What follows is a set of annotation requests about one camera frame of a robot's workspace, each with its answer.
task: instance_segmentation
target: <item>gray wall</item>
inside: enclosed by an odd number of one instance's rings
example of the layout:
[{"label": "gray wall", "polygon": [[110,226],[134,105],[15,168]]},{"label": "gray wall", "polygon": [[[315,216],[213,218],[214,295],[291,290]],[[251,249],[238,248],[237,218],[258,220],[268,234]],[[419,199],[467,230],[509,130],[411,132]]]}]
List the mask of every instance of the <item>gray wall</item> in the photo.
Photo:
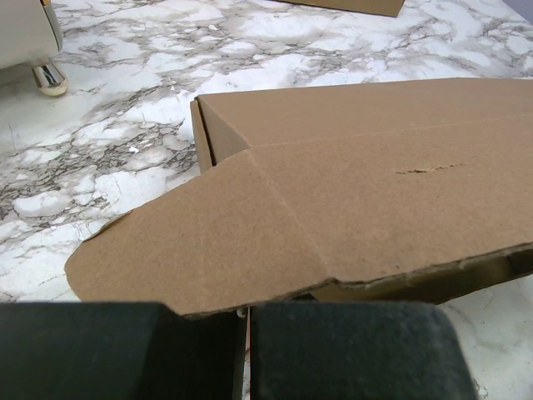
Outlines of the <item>gray wall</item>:
[{"label": "gray wall", "polygon": [[533,0],[504,0],[522,17],[533,23]]}]

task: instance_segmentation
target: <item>chrome leg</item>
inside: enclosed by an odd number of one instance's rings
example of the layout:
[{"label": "chrome leg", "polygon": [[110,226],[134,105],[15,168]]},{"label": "chrome leg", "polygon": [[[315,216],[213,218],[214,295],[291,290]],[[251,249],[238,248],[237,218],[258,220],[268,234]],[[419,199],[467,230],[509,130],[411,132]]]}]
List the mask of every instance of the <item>chrome leg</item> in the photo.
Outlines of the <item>chrome leg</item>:
[{"label": "chrome leg", "polygon": [[37,87],[47,96],[61,96],[67,91],[68,80],[53,62],[33,67],[32,71]]}]

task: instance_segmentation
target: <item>white marble surface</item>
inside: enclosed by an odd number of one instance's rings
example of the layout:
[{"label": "white marble surface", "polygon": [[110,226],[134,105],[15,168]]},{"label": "white marble surface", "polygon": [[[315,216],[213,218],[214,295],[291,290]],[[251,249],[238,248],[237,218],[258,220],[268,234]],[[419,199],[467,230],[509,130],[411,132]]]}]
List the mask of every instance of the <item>white marble surface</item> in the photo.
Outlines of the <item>white marble surface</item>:
[{"label": "white marble surface", "polygon": [[[397,19],[258,0],[57,0],[71,81],[0,71],[0,301],[72,300],[63,265],[116,215],[198,174],[198,93],[533,75],[501,0],[407,0]],[[482,398],[532,399],[533,278],[441,307]]]}]

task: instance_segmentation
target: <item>marble floor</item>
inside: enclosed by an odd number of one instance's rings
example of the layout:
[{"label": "marble floor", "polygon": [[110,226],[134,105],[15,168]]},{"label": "marble floor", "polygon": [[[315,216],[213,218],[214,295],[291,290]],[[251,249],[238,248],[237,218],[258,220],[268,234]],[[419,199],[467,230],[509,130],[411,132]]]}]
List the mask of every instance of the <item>marble floor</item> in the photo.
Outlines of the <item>marble floor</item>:
[{"label": "marble floor", "polygon": [[[406,0],[398,18],[266,0],[55,0],[69,93],[0,71],[0,302],[75,300],[63,265],[110,219],[197,175],[198,93],[533,76],[501,0]],[[442,305],[481,398],[531,399],[533,277]]]}]

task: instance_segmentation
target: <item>cardboard piece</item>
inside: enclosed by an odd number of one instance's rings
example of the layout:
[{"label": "cardboard piece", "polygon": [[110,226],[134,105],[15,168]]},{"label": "cardboard piece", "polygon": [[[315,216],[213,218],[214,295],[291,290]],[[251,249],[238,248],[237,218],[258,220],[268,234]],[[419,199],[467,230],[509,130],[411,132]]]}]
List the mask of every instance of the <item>cardboard piece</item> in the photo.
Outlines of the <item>cardboard piece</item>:
[{"label": "cardboard piece", "polygon": [[82,300],[439,303],[533,271],[532,81],[209,94],[192,115],[202,175],[80,246]]},{"label": "cardboard piece", "polygon": [[278,0],[283,3],[304,4],[337,10],[357,11],[397,17],[405,0]]}]

